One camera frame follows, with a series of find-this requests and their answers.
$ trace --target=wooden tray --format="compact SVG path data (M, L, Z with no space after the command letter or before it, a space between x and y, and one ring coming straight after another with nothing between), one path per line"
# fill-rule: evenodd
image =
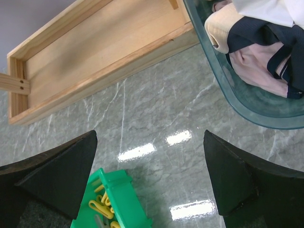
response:
M197 43L182 0L77 0L8 53L9 75L30 87L9 92L9 123L37 121Z

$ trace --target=navy blue fabric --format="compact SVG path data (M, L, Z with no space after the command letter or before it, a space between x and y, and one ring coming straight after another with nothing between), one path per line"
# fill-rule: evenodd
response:
M287 46L282 46L269 60L267 64L267 70L274 76L276 74L276 69L281 64L281 62L286 59L292 49Z
M229 53L254 43L268 46L279 41L291 48L288 65L289 84L304 91L304 30L299 26L294 25L290 28L264 20L243 17L232 26L227 39Z
M298 89L293 88L292 86L288 86L287 98L290 99L300 99L302 98L302 92Z
M285 63L283 66L283 69L280 73L280 77L284 79L286 82L290 83L291 78L290 75L292 74L292 68L291 68L291 61L290 59Z
M281 76L278 75L277 73L275 73L274 78L275 78L275 79L282 79Z

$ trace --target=pink fabric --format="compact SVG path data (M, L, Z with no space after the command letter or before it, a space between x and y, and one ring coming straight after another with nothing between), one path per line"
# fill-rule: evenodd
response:
M215 3L212 10L218 11L231 2L232 0L224 0ZM287 97L287 82L285 80L273 78L267 70L267 64L270 58L282 46L283 44L281 42L277 42L270 46L253 44L234 53L230 53L229 56L232 67L236 74L247 84L258 86L278 96ZM280 75L288 58L276 69L278 75Z

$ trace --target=white fabric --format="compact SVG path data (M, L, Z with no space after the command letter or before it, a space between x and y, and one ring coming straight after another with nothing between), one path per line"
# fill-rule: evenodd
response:
M293 26L294 20L289 14L284 0L232 0L232 2L241 15L277 25Z
M232 0L239 14L304 29L304 0Z
M285 0L285 5L295 24L304 29L304 0Z

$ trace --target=beige fabric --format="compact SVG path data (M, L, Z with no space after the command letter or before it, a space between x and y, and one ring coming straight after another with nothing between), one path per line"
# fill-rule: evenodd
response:
M222 53L228 53L228 33L232 26L244 16L238 14L233 3L224 6L221 10L212 13L205 21L205 30L213 47Z

